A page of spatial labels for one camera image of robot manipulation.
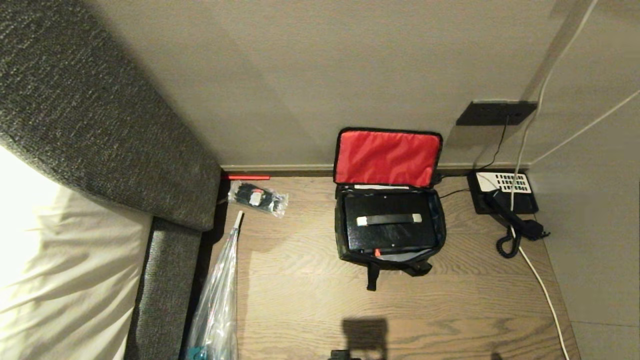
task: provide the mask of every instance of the baseboard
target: baseboard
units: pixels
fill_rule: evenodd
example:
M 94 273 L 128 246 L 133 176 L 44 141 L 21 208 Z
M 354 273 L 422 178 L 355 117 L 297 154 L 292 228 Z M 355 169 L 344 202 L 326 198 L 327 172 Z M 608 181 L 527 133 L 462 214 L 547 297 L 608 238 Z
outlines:
M 521 164 L 522 170 L 529 168 L 528 163 Z M 438 172 L 445 175 L 463 174 L 476 167 L 473 163 L 441 163 Z M 514 163 L 495 163 L 488 167 L 492 170 L 512 169 Z M 230 174 L 266 174 L 271 176 L 332 176 L 333 164 L 296 164 L 296 165 L 222 165 Z

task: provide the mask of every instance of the clear plastic bag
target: clear plastic bag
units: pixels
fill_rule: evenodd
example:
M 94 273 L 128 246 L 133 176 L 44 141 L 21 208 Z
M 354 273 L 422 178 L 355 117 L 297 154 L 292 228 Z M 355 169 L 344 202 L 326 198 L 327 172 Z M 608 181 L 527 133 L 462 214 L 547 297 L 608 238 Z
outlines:
M 236 180 L 231 182 L 228 200 L 282 218 L 289 204 L 289 195 Z
M 243 212 L 229 233 L 207 280 L 196 308 L 185 360 L 236 360 L 236 260 L 237 239 Z

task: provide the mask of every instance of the telephone handset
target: telephone handset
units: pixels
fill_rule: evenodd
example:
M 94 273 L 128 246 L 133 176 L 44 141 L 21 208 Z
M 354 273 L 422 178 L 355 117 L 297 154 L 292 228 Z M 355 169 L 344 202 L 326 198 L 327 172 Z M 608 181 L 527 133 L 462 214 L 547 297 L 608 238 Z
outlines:
M 507 228 L 507 236 L 498 240 L 496 247 L 500 255 L 505 258 L 512 258 L 518 254 L 518 247 L 520 246 L 520 237 L 524 236 L 529 240 L 538 240 L 549 236 L 549 233 L 545 232 L 545 228 L 535 220 L 522 220 L 518 215 L 514 214 L 506 204 L 509 204 L 509 194 L 500 190 L 494 190 L 484 195 L 486 203 L 503 218 L 509 225 L 513 226 L 516 236 L 513 238 L 511 229 Z M 509 240 L 513 240 L 513 246 L 511 252 L 506 252 L 502 248 L 504 243 Z

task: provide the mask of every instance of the gray fabric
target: gray fabric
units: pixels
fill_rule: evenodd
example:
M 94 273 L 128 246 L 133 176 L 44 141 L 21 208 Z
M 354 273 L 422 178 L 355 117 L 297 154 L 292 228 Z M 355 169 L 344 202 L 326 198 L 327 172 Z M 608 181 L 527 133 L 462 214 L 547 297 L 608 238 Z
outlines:
M 80 0 L 0 1 L 0 145 L 90 197 L 208 230 L 212 154 Z
M 177 359 L 200 232 L 154 218 L 125 360 Z

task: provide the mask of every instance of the wooden floor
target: wooden floor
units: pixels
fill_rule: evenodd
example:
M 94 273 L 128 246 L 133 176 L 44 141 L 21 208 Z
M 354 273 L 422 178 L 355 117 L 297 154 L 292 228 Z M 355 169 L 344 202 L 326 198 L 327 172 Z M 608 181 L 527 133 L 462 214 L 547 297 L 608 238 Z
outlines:
M 331 178 L 259 184 L 288 193 L 289 207 L 282 219 L 237 204 L 228 209 L 227 230 L 237 210 L 246 210 L 238 250 L 241 359 L 325 360 L 347 346 L 363 359 L 563 359 L 533 273 L 521 255 L 497 254 L 505 230 L 475 214 L 467 192 L 442 199 L 447 242 L 431 258 L 431 273 L 382 271 L 371 292 L 366 268 L 338 259 Z M 466 187 L 454 177 L 436 189 L 444 195 Z M 579 359 L 544 243 L 523 239 L 522 247 L 549 290 L 571 359 Z

